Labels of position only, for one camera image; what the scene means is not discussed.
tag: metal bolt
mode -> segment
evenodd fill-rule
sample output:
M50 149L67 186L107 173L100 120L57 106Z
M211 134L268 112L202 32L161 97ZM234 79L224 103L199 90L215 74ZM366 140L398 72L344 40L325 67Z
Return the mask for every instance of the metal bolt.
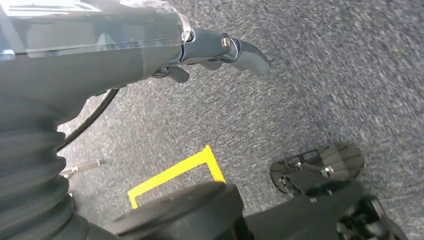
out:
M222 35L221 37L221 45L222 48L225 50L231 49L231 38L227 34Z

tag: gray carpet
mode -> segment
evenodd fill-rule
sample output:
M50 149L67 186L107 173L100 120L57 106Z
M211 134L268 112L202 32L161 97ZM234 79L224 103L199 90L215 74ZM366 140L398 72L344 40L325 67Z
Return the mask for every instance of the gray carpet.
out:
M107 164L71 180L78 210L104 224L129 211L127 191L210 145L252 214L287 198L275 158L330 141L359 146L359 179L411 240L424 239L424 5L420 0L172 0L193 26L250 41L272 63L264 77L191 66L191 80L123 89L61 154ZM70 131L81 116L62 126ZM212 177L196 168L143 194L142 204Z

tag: yellow tape marking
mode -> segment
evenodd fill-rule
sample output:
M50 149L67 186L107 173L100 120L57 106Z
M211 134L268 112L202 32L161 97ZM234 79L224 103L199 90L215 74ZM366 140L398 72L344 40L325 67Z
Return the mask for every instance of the yellow tape marking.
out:
M180 161L174 166L129 190L128 196L132 208L136 209L138 207L136 197L202 164L207 164L207 167L209 168L209 171L216 182L225 183L224 176L220 170L220 167L218 166L217 161L215 160L214 154L212 153L209 145L207 145L201 152L196 153L195 155L183 161Z

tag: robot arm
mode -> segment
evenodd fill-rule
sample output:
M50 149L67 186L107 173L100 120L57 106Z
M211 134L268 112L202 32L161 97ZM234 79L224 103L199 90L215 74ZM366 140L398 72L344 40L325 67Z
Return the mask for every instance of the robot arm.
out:
M74 214L57 156L87 98L179 65L226 63L262 75L266 57L225 33L190 27L158 0L0 0L0 239L116 240Z

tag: black plastic part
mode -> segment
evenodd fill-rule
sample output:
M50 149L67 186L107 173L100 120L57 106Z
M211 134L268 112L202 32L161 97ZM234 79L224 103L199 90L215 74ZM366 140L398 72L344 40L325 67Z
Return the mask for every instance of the black plastic part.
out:
M291 176L300 170L309 170L326 178L347 180L356 178L365 166L359 148L343 143L331 143L294 157L276 161L270 174L274 185L283 193L305 193L306 186L292 185Z
M105 229L125 240L248 240L243 207L235 185L208 182L142 205Z

